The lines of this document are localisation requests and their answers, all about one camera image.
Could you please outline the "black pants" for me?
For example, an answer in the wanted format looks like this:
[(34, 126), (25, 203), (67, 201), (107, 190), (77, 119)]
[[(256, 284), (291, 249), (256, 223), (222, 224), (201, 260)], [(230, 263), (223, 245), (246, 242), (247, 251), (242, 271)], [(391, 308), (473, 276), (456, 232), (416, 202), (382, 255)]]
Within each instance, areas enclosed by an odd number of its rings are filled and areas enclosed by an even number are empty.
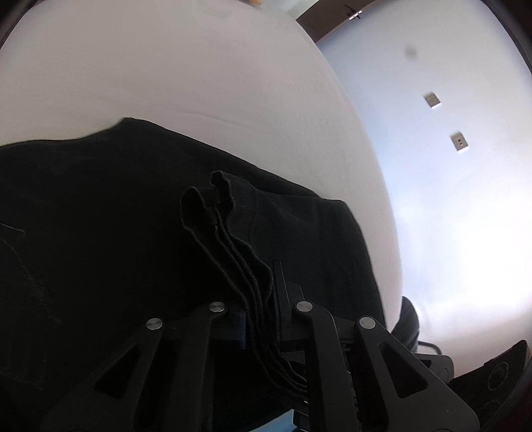
[(383, 319), (345, 203), (149, 122), (1, 148), (1, 428), (250, 431), (290, 408), (273, 268)]

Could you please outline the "dark brown door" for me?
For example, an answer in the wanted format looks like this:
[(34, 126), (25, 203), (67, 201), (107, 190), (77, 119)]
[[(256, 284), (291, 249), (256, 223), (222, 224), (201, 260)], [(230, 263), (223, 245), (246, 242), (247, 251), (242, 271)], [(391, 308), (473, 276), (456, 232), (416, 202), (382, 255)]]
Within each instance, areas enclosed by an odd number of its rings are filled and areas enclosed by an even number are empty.
[(372, 3), (373, 0), (319, 0), (297, 22), (313, 42), (319, 42), (342, 23), (358, 17)]

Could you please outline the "silver wall socket plate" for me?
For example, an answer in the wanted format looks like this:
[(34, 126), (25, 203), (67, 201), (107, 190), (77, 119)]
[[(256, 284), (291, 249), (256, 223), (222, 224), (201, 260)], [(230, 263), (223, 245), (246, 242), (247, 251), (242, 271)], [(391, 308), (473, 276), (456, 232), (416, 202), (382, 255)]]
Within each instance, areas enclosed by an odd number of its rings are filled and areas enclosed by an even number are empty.
[(451, 136), (452, 144), (457, 151), (465, 150), (469, 144), (461, 132), (456, 132)]

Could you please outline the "silver wall switch plate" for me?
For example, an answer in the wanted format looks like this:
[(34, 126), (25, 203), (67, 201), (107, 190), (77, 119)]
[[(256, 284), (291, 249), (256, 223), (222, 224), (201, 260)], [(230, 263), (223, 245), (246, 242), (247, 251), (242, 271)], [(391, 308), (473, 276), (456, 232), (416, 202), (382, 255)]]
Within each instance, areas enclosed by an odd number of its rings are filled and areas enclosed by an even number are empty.
[(424, 99), (431, 109), (435, 109), (441, 104), (439, 97), (435, 93), (425, 94)]

